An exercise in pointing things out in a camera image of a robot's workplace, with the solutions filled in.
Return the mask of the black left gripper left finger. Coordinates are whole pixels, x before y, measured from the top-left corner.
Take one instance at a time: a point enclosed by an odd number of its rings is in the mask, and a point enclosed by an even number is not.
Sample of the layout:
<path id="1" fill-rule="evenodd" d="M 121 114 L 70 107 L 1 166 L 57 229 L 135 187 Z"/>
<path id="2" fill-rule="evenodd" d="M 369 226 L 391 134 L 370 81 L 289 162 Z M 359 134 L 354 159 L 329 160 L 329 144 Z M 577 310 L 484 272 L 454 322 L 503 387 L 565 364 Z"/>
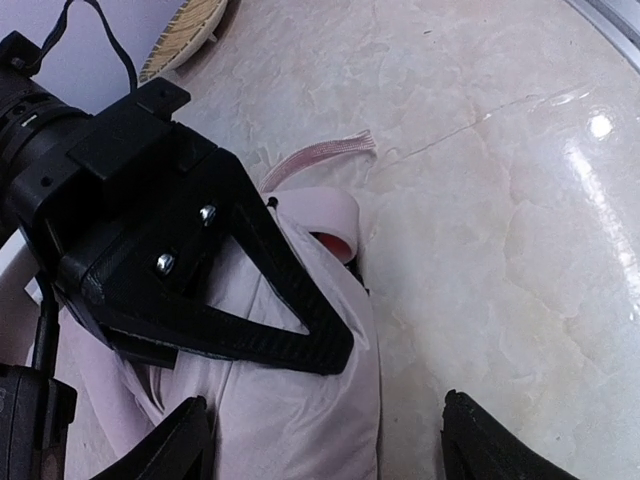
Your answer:
<path id="1" fill-rule="evenodd" d="M 95 480 L 211 479 L 213 430 L 203 397 L 184 400 L 127 455 Z"/>

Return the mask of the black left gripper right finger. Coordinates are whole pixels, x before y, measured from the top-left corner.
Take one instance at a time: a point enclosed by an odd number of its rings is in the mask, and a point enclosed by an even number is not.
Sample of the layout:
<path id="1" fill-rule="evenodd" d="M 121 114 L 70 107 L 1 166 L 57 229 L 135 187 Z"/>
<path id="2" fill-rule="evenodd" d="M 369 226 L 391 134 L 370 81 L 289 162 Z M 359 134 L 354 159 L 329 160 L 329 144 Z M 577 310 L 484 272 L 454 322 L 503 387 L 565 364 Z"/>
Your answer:
<path id="1" fill-rule="evenodd" d="M 464 392 L 445 396 L 441 446 L 448 479 L 550 479 L 573 476 L 527 447 Z"/>

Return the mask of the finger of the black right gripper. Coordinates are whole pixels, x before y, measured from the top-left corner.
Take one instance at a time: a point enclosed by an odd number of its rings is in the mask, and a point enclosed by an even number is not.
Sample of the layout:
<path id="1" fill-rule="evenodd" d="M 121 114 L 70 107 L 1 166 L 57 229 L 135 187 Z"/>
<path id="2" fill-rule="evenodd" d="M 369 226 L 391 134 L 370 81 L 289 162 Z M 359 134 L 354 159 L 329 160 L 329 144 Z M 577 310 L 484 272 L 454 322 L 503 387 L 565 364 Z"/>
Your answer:
<path id="1" fill-rule="evenodd" d="M 334 375 L 354 337 L 240 161 L 216 149 L 60 261 L 79 322 L 122 358 L 171 368 L 180 353 Z"/>

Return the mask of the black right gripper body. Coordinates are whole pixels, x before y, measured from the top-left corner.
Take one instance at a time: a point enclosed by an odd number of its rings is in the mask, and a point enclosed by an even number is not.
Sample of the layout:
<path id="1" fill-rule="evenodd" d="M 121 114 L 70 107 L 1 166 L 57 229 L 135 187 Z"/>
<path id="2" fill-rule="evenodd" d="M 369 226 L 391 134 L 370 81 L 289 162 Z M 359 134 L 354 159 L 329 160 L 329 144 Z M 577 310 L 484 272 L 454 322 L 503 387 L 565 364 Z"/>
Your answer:
<path id="1" fill-rule="evenodd" d="M 176 234 L 204 225 L 189 177 L 211 144 L 172 118 L 189 93 L 155 80 L 91 116 L 9 81 L 9 221 L 72 317 L 117 350 L 209 350 L 209 307 L 178 286 Z"/>

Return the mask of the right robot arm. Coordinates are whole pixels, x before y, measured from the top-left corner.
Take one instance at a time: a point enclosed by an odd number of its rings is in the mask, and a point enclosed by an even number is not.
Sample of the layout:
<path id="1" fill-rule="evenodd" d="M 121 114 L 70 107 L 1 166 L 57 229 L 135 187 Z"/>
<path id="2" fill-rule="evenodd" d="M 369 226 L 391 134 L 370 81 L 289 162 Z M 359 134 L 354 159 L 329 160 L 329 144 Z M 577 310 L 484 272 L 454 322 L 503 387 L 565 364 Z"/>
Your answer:
<path id="1" fill-rule="evenodd" d="M 19 229 L 75 319 L 123 357 L 170 368 L 179 352 L 321 375 L 354 338 L 278 228 L 240 160 L 175 122 L 187 91 L 165 79 L 97 115 L 35 83 L 40 49 L 1 44 L 1 219 Z M 305 327 L 208 306 L 227 238 Z"/>

